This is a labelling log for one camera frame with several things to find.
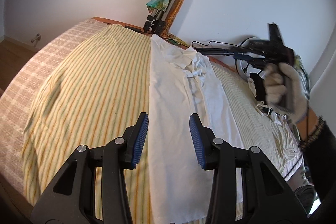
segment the bed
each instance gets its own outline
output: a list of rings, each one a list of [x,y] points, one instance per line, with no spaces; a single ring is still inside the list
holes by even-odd
[[[0,98],[0,173],[19,193],[24,192],[24,176],[22,173],[22,147],[24,130],[29,116],[31,104],[41,85],[55,68],[83,41],[107,28],[108,24],[120,23],[104,18],[85,20],[67,30],[41,49],[16,75],[2,97]],[[245,132],[242,138],[246,146],[258,145],[270,160],[278,167],[287,179],[301,165],[298,150],[286,152],[288,146],[293,147],[294,140],[290,137],[287,128],[281,128],[273,122],[266,121],[254,109],[254,99],[245,83],[229,66],[211,59],[217,77],[222,81],[228,100],[234,113],[240,132]],[[275,140],[272,145],[261,132],[265,128]],[[148,186],[144,185],[142,195],[131,190],[130,205],[134,223],[152,223]]]

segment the bracelet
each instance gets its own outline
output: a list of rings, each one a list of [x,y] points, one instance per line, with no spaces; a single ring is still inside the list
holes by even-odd
[[[315,130],[313,133],[309,136],[307,136],[307,139],[305,141],[300,141],[299,148],[302,152],[304,152],[310,145],[317,140],[319,135],[321,134],[321,131],[326,124],[325,120],[323,120],[322,116],[319,117],[319,123],[317,124]]]

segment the wooden floor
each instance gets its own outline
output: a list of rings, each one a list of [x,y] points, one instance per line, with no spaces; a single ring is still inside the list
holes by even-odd
[[[35,52],[12,42],[0,42],[0,89],[5,90],[8,87],[14,76],[34,54]]]

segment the white glove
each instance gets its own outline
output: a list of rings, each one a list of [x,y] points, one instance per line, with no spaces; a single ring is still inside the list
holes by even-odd
[[[283,77],[278,73],[279,69],[292,80],[293,89],[293,113],[284,113],[276,105],[287,92],[287,88],[283,85]],[[266,90],[266,102],[275,112],[280,114],[288,114],[294,123],[302,119],[307,112],[307,100],[303,95],[303,89],[299,74],[289,64],[280,63],[279,67],[275,64],[268,64],[266,67],[266,77],[264,80]]]

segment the person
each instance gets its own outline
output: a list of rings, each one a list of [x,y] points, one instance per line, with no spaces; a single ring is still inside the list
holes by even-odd
[[[319,221],[321,221],[322,218],[327,217],[325,220],[329,220],[331,208],[336,207],[336,138],[326,121],[322,117],[317,117],[309,107],[302,93],[299,75],[289,64],[280,63],[278,66],[274,64],[267,66],[264,86],[268,105],[276,112],[284,114],[277,108],[277,104],[287,92],[280,72],[288,76],[292,82],[294,109],[292,113],[287,114],[299,130],[301,139],[299,147],[310,169],[311,179],[321,201],[321,208],[318,208],[312,218],[320,217]]]

